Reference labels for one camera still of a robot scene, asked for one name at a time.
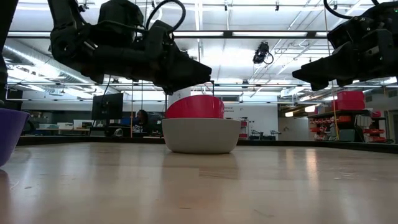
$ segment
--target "white bowl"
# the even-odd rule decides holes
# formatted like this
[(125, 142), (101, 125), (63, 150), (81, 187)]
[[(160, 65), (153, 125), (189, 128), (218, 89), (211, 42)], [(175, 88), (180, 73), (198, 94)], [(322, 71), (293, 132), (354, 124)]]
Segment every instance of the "white bowl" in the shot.
[(166, 146), (189, 154), (230, 153), (241, 132), (241, 122), (232, 119), (173, 118), (162, 120)]

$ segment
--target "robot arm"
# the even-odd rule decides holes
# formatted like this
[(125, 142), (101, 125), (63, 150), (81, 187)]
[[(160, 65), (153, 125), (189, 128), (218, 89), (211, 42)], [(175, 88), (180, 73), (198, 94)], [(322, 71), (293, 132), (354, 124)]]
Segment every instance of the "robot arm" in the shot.
[(311, 83), (312, 90), (321, 90), (329, 81), (339, 86), (353, 80), (393, 77), (398, 67), (398, 2), (378, 4), (361, 16), (345, 16), (333, 11), (327, 0), (325, 7), (335, 16), (348, 21), (327, 35), (334, 48), (331, 56), (303, 65), (293, 77)]
[(210, 81), (211, 68), (187, 57), (174, 42), (173, 31), (185, 17), (178, 0), (168, 2), (183, 9), (180, 22), (171, 27), (156, 21), (143, 27), (143, 15), (128, 0), (110, 0), (101, 6), (97, 25), (82, 18), (84, 8), (76, 0), (48, 0), (54, 28), (50, 35), (55, 60), (102, 83), (104, 74), (147, 80), (167, 94)]

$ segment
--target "purple bowl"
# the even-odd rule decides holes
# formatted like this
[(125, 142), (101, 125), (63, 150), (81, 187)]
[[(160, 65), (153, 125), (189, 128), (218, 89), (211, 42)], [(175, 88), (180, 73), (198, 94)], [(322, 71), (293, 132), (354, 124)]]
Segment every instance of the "purple bowl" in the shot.
[(0, 108), (0, 166), (11, 157), (30, 114)]

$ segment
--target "computer monitor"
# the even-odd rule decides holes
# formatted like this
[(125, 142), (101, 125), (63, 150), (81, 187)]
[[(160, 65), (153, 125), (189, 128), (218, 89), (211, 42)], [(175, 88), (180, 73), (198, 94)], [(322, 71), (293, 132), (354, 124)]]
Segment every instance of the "computer monitor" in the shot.
[(94, 96), (91, 118), (93, 120), (121, 119), (123, 117), (123, 93)]

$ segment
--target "red bowl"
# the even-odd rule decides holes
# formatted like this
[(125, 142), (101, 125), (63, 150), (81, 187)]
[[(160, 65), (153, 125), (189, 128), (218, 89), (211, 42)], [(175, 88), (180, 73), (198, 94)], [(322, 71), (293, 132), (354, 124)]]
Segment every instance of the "red bowl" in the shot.
[(189, 96), (173, 103), (166, 118), (224, 118), (224, 103), (214, 96)]

